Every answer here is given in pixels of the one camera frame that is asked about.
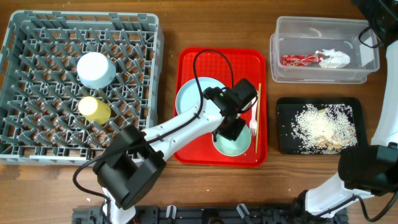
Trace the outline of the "light blue plate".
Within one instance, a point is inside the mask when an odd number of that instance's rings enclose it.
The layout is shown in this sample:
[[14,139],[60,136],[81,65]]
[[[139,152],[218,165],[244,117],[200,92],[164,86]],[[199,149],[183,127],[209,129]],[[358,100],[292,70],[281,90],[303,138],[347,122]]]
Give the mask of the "light blue plate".
[[[220,87],[223,88],[224,84],[220,81],[210,77],[199,77],[198,78],[201,89],[204,91],[206,88]],[[184,113],[200,100],[200,94],[198,91],[197,83],[195,79],[191,79],[186,82],[179,89],[175,99],[175,109],[177,114]]]

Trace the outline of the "red snack wrapper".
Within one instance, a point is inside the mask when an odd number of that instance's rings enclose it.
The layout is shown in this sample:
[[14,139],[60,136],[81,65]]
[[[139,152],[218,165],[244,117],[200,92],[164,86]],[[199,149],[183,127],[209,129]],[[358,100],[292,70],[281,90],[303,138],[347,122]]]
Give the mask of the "red snack wrapper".
[[306,67],[312,63],[318,63],[321,59],[321,54],[312,55],[283,55],[281,56],[282,64],[291,67]]

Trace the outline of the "white napkin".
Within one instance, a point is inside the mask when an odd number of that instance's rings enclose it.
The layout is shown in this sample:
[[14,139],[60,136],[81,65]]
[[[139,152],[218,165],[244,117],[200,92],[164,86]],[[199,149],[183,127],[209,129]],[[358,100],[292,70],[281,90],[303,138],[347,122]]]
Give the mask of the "white napkin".
[[319,62],[321,68],[343,68],[351,62],[349,55],[335,49],[317,50],[315,53],[321,56]]

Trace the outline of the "yellow cup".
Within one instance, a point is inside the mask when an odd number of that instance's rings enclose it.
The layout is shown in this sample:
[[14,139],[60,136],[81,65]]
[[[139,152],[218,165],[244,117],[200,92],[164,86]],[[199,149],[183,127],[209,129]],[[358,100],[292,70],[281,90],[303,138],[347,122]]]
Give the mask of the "yellow cup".
[[89,121],[105,124],[111,117],[111,108],[108,104],[92,97],[86,96],[78,103],[79,112]]

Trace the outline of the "white bowl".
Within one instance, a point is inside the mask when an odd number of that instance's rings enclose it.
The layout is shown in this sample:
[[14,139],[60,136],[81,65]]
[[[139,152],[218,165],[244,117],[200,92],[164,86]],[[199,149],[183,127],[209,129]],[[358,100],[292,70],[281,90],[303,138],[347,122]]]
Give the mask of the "white bowl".
[[104,88],[116,77],[116,66],[105,55],[98,52],[84,54],[76,66],[78,78],[88,88]]

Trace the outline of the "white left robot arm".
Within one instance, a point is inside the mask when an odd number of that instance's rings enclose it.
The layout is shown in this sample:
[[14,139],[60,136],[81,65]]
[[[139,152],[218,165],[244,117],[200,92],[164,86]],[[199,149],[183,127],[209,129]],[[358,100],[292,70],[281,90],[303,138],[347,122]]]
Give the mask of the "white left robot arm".
[[98,183],[110,201],[104,210],[111,223],[128,223],[135,204],[153,188],[166,161],[196,138],[213,133],[236,141],[246,122],[240,117],[257,97],[243,78],[232,88],[207,88],[186,112],[142,131],[122,129],[94,167]]

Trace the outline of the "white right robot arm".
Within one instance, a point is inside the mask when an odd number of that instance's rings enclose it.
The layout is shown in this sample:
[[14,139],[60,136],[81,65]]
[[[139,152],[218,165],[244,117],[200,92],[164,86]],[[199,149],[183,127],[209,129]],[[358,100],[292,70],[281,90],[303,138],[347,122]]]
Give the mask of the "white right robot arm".
[[[365,219],[380,220],[397,201],[397,1],[354,1],[386,47],[387,80],[381,117],[371,145],[345,149],[338,172],[319,187],[304,190],[292,202],[292,223],[324,222],[347,206],[359,202]],[[373,218],[364,199],[393,196]]]

